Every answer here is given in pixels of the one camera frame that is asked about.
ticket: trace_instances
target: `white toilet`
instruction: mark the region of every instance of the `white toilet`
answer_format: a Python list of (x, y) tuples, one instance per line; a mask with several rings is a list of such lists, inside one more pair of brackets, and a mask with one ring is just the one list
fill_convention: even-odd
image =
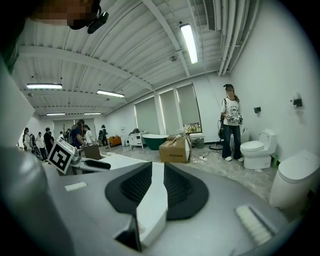
[(319, 182), (320, 158), (306, 150), (279, 164), (269, 203), (290, 214), (299, 214), (308, 201), (308, 192)]
[(271, 165), (271, 154), (276, 151), (277, 135), (265, 129), (260, 133), (259, 140), (241, 144), (240, 151), (244, 157), (244, 168), (264, 169)]

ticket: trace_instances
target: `window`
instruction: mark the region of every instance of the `window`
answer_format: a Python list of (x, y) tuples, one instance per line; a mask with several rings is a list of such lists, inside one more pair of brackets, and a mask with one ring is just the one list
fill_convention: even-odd
[(177, 134), (180, 125), (173, 89), (160, 94), (160, 106), (162, 109), (165, 133), (167, 135)]
[(193, 84), (176, 89), (185, 131), (190, 134), (202, 133), (197, 97)]
[(138, 129), (149, 134), (160, 134), (155, 98), (143, 100), (134, 107)]

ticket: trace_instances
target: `floor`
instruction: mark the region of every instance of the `floor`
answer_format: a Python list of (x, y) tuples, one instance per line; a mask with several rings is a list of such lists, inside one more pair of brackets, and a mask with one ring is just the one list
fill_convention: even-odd
[[(205, 145), (204, 148), (193, 148), (192, 157), (189, 163), (183, 163), (208, 173), (221, 175), (229, 179), (235, 180), (247, 187), (253, 193), (261, 197), (265, 201), (269, 201), (271, 186), (277, 173), (277, 168), (266, 168), (262, 172), (256, 170), (248, 170), (244, 168), (243, 162), (232, 160), (230, 162), (222, 159), (221, 154), (217, 152), (210, 152), (205, 160), (199, 159), (201, 156), (205, 156), (208, 152), (209, 145)], [(152, 151), (148, 147), (142, 149), (141, 147), (134, 147), (130, 151), (128, 146), (115, 146), (111, 149), (104, 149), (100, 147), (100, 152), (105, 154), (106, 152), (112, 152), (121, 154), (126, 157), (136, 158), (145, 161), (152, 161), (160, 163), (160, 157), (158, 151)]]

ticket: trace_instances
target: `bathtub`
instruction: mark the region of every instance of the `bathtub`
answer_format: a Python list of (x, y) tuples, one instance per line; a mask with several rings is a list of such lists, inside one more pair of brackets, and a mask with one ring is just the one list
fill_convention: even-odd
[(144, 134), (142, 135), (144, 142), (151, 150), (159, 150), (159, 146), (167, 141), (169, 135)]

